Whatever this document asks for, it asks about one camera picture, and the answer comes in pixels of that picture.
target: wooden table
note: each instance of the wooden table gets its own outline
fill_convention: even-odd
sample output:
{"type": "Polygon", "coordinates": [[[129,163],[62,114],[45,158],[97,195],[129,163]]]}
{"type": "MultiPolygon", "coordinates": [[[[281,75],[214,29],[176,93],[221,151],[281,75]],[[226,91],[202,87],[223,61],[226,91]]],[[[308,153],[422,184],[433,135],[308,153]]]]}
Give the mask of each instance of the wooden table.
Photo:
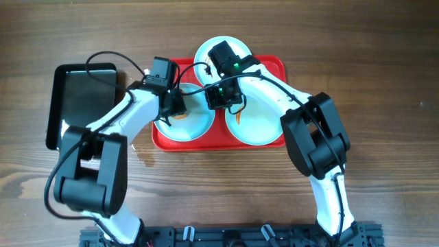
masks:
{"type": "MultiPolygon", "coordinates": [[[[192,57],[219,35],[278,56],[290,85],[334,99],[352,143],[346,188],[356,220],[383,224],[386,246],[439,244],[438,7],[378,0],[0,5],[0,246],[77,246],[80,229],[92,225],[58,220],[43,206],[58,160],[45,147],[58,65],[114,50],[150,68],[154,56],[192,57]]],[[[139,78],[118,57],[96,61],[115,63],[127,83],[139,78]]],[[[129,151],[126,198],[147,226],[315,221],[309,181],[285,148],[164,153],[150,132],[149,125],[129,151]]]]}

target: robotic arm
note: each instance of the robotic arm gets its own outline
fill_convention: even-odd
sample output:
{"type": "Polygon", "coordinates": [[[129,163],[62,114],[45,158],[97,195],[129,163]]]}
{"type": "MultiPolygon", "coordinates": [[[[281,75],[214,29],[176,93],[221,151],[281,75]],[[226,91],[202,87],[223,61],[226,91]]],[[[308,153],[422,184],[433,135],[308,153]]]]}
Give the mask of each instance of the robotic arm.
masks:
{"type": "MultiPolygon", "coordinates": [[[[297,91],[273,76],[252,56],[241,59],[230,51],[227,43],[220,43],[209,53],[223,80],[237,74],[249,76],[231,81],[225,94],[220,97],[227,97],[227,91],[238,92],[233,97],[242,92],[267,103],[278,113],[289,157],[311,182],[318,208],[318,224],[329,237],[347,230],[355,222],[348,208],[344,175],[338,176],[338,187],[333,181],[334,176],[340,174],[342,169],[335,162],[329,146],[319,133],[308,131],[307,125],[311,120],[304,112],[304,108],[307,108],[318,119],[329,143],[345,164],[346,151],[350,148],[350,143],[331,98],[324,93],[312,97],[297,91]],[[296,97],[302,106],[288,98],[285,90],[296,97]],[[344,219],[341,230],[340,219],[344,219]]],[[[146,76],[146,83],[135,82],[128,87],[134,96],[131,107],[111,126],[100,130],[95,138],[72,153],[56,176],[55,199],[74,211],[94,217],[100,223],[99,227],[105,232],[106,238],[119,245],[147,245],[143,222],[123,203],[128,183],[127,146],[149,122],[166,122],[168,117],[186,111],[182,94],[173,89],[175,72],[175,64],[172,61],[155,58],[152,72],[146,76]],[[80,160],[92,157],[101,159],[99,171],[81,167],[80,160]]],[[[230,99],[211,100],[213,96],[218,97],[216,90],[218,88],[212,86],[205,92],[209,108],[230,105],[230,99]]],[[[117,115],[130,100],[131,96],[127,94],[106,116],[91,123],[88,128],[70,127],[63,136],[61,154],[91,130],[98,129],[117,115]]]]}

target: white plate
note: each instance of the white plate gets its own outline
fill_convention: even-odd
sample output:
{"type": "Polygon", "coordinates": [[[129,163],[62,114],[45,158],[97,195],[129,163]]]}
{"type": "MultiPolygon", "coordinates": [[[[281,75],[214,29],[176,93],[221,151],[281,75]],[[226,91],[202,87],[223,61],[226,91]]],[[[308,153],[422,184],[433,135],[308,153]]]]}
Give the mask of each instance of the white plate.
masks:
{"type": "Polygon", "coordinates": [[[215,66],[213,66],[213,63],[207,54],[215,45],[221,43],[224,40],[227,41],[228,45],[230,45],[235,54],[237,54],[240,58],[252,55],[249,48],[242,41],[233,37],[218,36],[204,42],[204,44],[202,44],[201,47],[197,50],[197,53],[195,54],[195,58],[193,60],[194,63],[206,62],[211,66],[212,75],[206,74],[206,71],[204,70],[206,68],[205,66],[199,65],[194,68],[195,76],[203,86],[205,84],[210,84],[221,80],[221,78],[218,76],[217,69],[215,68],[215,66]]]}
{"type": "MultiPolygon", "coordinates": [[[[241,105],[233,105],[232,113],[236,113],[241,105]]],[[[236,115],[226,110],[226,125],[233,136],[248,145],[267,145],[282,135],[279,116],[264,102],[247,96],[247,106],[242,110],[240,124],[236,115]]]]}
{"type": "MultiPolygon", "coordinates": [[[[192,92],[200,89],[200,86],[181,83],[180,89],[184,92],[192,92]]],[[[155,121],[158,131],[173,141],[192,141],[201,137],[209,130],[215,119],[215,111],[207,108],[204,93],[183,96],[186,105],[186,117],[184,119],[169,118],[171,127],[163,121],[155,121]]]]}

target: red rectangular tray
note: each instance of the red rectangular tray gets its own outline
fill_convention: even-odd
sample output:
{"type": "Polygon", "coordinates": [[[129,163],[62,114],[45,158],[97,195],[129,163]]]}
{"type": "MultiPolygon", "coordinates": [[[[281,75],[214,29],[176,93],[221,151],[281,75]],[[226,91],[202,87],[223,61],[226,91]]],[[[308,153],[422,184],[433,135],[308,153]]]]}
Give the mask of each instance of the red rectangular tray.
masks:
{"type": "MultiPolygon", "coordinates": [[[[256,56],[268,71],[280,80],[286,82],[285,65],[276,56],[262,55],[256,56]]],[[[180,65],[181,71],[193,64],[193,58],[172,58],[180,65]]],[[[202,86],[197,80],[193,69],[186,72],[182,82],[193,83],[202,86]]],[[[250,148],[278,148],[285,145],[283,134],[275,141],[267,145],[248,145],[236,139],[228,130],[225,120],[225,110],[216,110],[215,120],[211,128],[198,139],[187,142],[172,141],[162,135],[155,124],[152,125],[152,141],[159,149],[167,152],[187,152],[187,151],[208,151],[208,150],[239,150],[250,148]]]]}

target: plate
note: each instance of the plate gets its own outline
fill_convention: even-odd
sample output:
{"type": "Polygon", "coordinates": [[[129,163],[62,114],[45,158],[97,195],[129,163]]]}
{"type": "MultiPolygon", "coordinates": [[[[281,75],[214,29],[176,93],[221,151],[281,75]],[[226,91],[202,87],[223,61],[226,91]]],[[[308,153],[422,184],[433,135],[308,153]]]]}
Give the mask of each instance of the plate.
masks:
{"type": "MultiPolygon", "coordinates": [[[[192,92],[200,89],[191,83],[180,83],[180,89],[184,92],[192,92]]],[[[169,127],[163,121],[155,121],[158,131],[173,141],[192,141],[209,130],[215,119],[215,111],[209,110],[204,93],[183,96],[186,104],[186,117],[184,119],[169,118],[171,126],[169,127]]]]}
{"type": "MultiPolygon", "coordinates": [[[[236,113],[241,105],[233,105],[236,113]]],[[[226,110],[226,125],[233,136],[248,145],[267,145],[283,133],[279,116],[264,102],[258,102],[247,95],[247,106],[241,111],[239,124],[237,116],[226,110]]]]}
{"type": "Polygon", "coordinates": [[[194,67],[195,76],[203,86],[205,84],[210,84],[221,80],[218,75],[217,69],[215,68],[215,66],[213,66],[213,63],[207,54],[215,45],[224,40],[227,41],[230,47],[232,47],[232,50],[235,52],[235,54],[237,54],[240,58],[252,55],[252,52],[249,50],[249,48],[237,38],[229,36],[218,36],[204,42],[204,44],[202,44],[201,47],[197,50],[197,53],[195,54],[195,58],[193,60],[194,63],[206,62],[211,66],[212,75],[206,74],[206,71],[204,70],[205,66],[200,65],[194,67]]]}

